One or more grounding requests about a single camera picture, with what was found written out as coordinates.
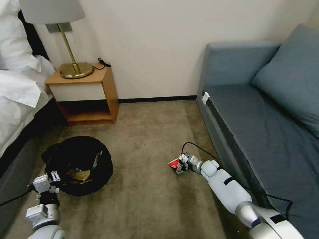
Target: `black baseboard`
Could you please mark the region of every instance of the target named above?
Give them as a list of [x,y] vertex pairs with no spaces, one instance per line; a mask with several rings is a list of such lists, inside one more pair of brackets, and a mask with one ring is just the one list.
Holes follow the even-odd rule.
[[193,95],[193,96],[168,96],[168,97],[152,97],[152,98],[119,99],[119,103],[176,101],[176,100],[195,100],[195,99],[196,99],[196,95]]

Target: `sofa cushion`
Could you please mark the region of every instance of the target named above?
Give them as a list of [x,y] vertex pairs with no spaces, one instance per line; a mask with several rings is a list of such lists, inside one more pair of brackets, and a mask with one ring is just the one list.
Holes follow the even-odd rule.
[[297,26],[252,84],[319,137],[319,30]]
[[[305,238],[319,234],[319,139],[251,85],[205,87],[206,109],[245,174],[269,194],[294,202],[290,222]],[[288,203],[269,198],[285,214]]]

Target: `carpet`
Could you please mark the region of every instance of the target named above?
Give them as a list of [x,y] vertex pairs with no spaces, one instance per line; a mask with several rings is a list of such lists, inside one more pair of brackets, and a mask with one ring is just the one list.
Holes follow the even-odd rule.
[[[44,135],[33,177],[43,173],[40,155],[57,142],[88,135],[108,148],[114,174],[99,191],[73,197],[59,193],[60,226],[67,238],[248,238],[247,230],[228,213],[207,181],[191,171],[177,175],[167,163],[184,142],[215,153],[196,102],[120,104],[115,125],[51,127]],[[194,146],[187,152],[210,157]],[[26,209],[37,205],[35,192],[23,198],[4,238],[27,238]]]

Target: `wooden nightstand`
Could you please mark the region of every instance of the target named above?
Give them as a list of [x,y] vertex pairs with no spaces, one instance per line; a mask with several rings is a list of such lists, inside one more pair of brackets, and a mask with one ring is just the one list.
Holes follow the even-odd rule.
[[91,75],[79,79],[62,78],[59,68],[46,85],[70,126],[115,124],[119,103],[111,68],[94,69]]

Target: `black cable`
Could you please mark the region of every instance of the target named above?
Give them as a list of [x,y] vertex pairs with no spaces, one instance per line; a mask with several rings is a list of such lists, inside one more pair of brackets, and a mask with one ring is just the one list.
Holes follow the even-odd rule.
[[109,67],[109,68],[112,67],[110,64],[105,63],[105,61],[103,61],[101,58],[98,58],[98,61],[99,61],[99,63],[101,65],[103,65],[103,67],[102,68],[97,68],[97,67],[93,66],[97,70],[103,70],[105,67]]
[[98,70],[103,70],[105,68],[105,66],[103,66],[102,68],[97,68],[95,66],[93,66],[95,69],[98,69]]
[[[222,166],[222,164],[219,162],[219,160],[218,160],[214,155],[212,155],[211,153],[207,152],[205,149],[199,147],[197,144],[194,144],[194,143],[192,143],[192,142],[186,142],[186,143],[184,143],[184,145],[183,145],[183,147],[182,147],[182,158],[183,158],[184,147],[185,147],[187,144],[192,144],[192,145],[196,146],[197,148],[199,148],[200,150],[204,151],[205,153],[207,153],[208,155],[210,155],[211,157],[213,157],[213,158],[217,161],[217,163]],[[293,205],[293,201],[288,200],[288,199],[285,199],[285,198],[280,198],[280,197],[277,197],[277,196],[274,196],[274,195],[270,195],[270,194],[267,194],[267,193],[265,193],[265,192],[261,192],[261,191],[257,191],[257,190],[250,189],[250,188],[248,188],[248,187],[246,187],[246,186],[244,186],[244,185],[241,185],[240,183],[239,183],[239,185],[242,186],[243,188],[245,188],[245,189],[251,191],[251,192],[259,193],[259,194],[262,194],[262,195],[264,195],[264,196],[268,196],[268,197],[271,197],[271,198],[275,198],[275,199],[278,199],[278,200],[281,200],[281,201],[288,202],[289,204],[288,204],[288,206],[287,206],[287,208],[286,208],[285,216],[286,216],[286,220],[289,221],[289,212],[290,212],[290,209],[291,209],[291,207],[292,207],[292,205]]]
[[29,192],[31,192],[32,190],[33,190],[33,187],[31,187],[30,185],[28,185],[28,190],[27,190],[26,192],[22,193],[22,194],[19,195],[19,196],[16,196],[15,198],[12,198],[12,199],[10,199],[10,200],[8,200],[8,201],[5,201],[5,202],[1,203],[1,204],[0,204],[0,207],[2,207],[2,206],[6,205],[6,204],[8,204],[8,203],[10,203],[10,202],[12,202],[12,201],[14,201],[14,200],[17,200],[17,199],[19,199],[19,198],[21,198],[21,197],[27,195],[27,194],[28,194]]

